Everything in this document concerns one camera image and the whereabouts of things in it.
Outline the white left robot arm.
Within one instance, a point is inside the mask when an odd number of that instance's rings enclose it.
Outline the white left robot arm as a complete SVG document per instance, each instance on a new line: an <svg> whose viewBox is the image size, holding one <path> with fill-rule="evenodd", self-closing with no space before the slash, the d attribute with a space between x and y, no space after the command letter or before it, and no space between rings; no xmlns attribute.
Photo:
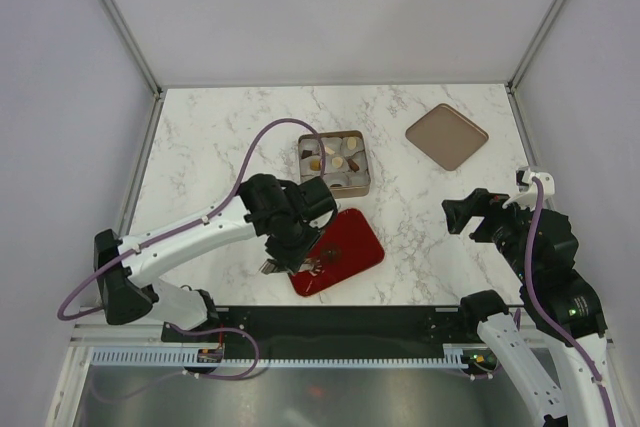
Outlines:
<svg viewBox="0 0 640 427"><path fill-rule="evenodd" d="M103 231L94 239L94 270L105 319L119 326L153 318L208 341L219 327L209 293L168 283L164 274L213 250L264 237L261 273L295 275L310 268L311 250L337 214L334 196L319 177L297 184L256 174L211 211L144 235Z"/></svg>

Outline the gold tin lid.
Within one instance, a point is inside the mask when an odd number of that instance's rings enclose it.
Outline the gold tin lid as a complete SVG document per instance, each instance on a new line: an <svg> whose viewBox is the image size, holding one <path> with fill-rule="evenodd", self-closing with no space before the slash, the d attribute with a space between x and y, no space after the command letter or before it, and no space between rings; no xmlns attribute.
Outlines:
<svg viewBox="0 0 640 427"><path fill-rule="evenodd" d="M445 103L412 124L405 137L446 171L458 169L489 140L487 132Z"/></svg>

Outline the metal tongs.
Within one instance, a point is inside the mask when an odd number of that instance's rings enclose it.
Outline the metal tongs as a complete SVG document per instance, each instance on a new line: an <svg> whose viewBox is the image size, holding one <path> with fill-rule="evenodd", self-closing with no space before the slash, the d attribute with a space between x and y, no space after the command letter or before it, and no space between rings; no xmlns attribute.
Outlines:
<svg viewBox="0 0 640 427"><path fill-rule="evenodd" d="M286 273L294 276L299 273L308 272L311 275L318 275L322 271L322 264L317 258L306 258L302 263L297 265L285 266L273 259L267 259L260 267L259 272L265 275L275 273Z"/></svg>

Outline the brown square chocolate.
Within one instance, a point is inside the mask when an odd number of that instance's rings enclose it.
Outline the brown square chocolate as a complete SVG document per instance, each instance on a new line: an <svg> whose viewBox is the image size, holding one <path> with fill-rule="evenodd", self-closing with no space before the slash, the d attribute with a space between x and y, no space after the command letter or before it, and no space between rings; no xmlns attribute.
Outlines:
<svg viewBox="0 0 640 427"><path fill-rule="evenodd" d="M360 170L359 165L358 165L354 160L352 160L352 159L349 159L349 160L348 160L348 165L349 165L350 169L351 169L352 171L354 171L354 172L357 172L357 171L359 171L359 170Z"/></svg>

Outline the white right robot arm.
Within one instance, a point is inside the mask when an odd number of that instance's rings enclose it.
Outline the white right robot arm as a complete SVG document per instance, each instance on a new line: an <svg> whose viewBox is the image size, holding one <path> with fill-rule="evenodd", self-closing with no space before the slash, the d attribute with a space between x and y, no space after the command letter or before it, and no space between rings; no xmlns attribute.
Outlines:
<svg viewBox="0 0 640 427"><path fill-rule="evenodd" d="M577 272L579 242L569 218L535 204L522 207L504 194L478 188L442 207L449 233L481 222L471 239L494 245L521 281L524 310L542 335L558 378L551 379L520 335L493 290L462 298L457 329L482 340L497 357L537 426L625 426L628 421L611 385L607 324L594 288Z"/></svg>

